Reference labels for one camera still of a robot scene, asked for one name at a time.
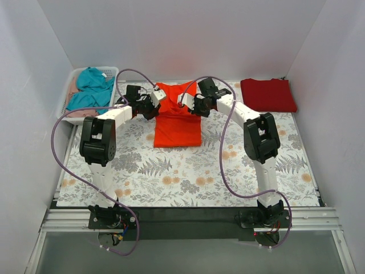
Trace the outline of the orange t-shirt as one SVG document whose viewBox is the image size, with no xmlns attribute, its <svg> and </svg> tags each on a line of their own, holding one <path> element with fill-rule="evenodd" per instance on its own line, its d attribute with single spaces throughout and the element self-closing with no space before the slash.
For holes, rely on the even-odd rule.
<svg viewBox="0 0 365 274">
<path fill-rule="evenodd" d="M 197 84 L 178 85 L 157 84 L 167 98 L 161 102 L 159 115 L 156 117 L 154 147 L 199 147 L 202 143 L 201 118 L 188 112 L 187 107 L 180 108 L 178 96 L 184 91 L 195 95 Z"/>
</svg>

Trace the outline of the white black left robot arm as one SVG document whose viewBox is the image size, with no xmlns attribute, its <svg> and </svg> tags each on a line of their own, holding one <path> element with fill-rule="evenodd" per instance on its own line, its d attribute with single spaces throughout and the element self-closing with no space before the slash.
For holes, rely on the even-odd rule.
<svg viewBox="0 0 365 274">
<path fill-rule="evenodd" d="M 138 114 L 150 120 L 159 114 L 161 101 L 167 96 L 159 87 L 149 94 L 141 93 L 141 86 L 128 85 L 113 108 L 98 117 L 83 121 L 79 151 L 92 174 L 92 184 L 98 189 L 98 200 L 88 209 L 95 220 L 108 228 L 117 228 L 122 215 L 116 208 L 117 195 L 111 183 L 111 162 L 116 154 L 116 130 Z"/>
</svg>

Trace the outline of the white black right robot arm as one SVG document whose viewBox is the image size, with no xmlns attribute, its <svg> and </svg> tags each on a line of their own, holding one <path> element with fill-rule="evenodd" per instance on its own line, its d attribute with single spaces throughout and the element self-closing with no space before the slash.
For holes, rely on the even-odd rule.
<svg viewBox="0 0 365 274">
<path fill-rule="evenodd" d="M 253 162 L 259 192 L 246 195 L 246 199 L 257 200 L 258 217 L 255 223 L 271 227 L 284 213 L 284 196 L 278 190 L 276 158 L 281 142 L 273 115 L 260 114 L 237 100 L 233 88 L 227 84 L 218 88 L 215 77 L 203 76 L 194 80 L 200 92 L 190 95 L 184 91 L 178 96 L 178 103 L 187 107 L 192 115 L 208 117 L 211 110 L 226 115 L 222 137 L 230 121 L 240 126 L 244 132 L 244 150 Z"/>
</svg>

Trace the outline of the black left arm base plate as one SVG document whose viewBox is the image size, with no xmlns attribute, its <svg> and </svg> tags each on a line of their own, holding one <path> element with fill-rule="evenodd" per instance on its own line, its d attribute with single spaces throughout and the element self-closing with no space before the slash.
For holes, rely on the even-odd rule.
<svg viewBox="0 0 365 274">
<path fill-rule="evenodd" d="M 108 211 L 90 213 L 87 228 L 89 229 L 124 229 L 129 226 L 136 228 L 136 218 L 128 211 Z"/>
</svg>

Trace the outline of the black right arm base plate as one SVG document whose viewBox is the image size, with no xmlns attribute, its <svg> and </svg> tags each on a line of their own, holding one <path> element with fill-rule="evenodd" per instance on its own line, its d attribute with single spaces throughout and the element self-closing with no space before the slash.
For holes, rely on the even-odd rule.
<svg viewBox="0 0 365 274">
<path fill-rule="evenodd" d="M 289 226 L 289 212 L 285 209 L 247 207 L 241 208 L 234 217 L 242 228 L 287 228 Z"/>
</svg>

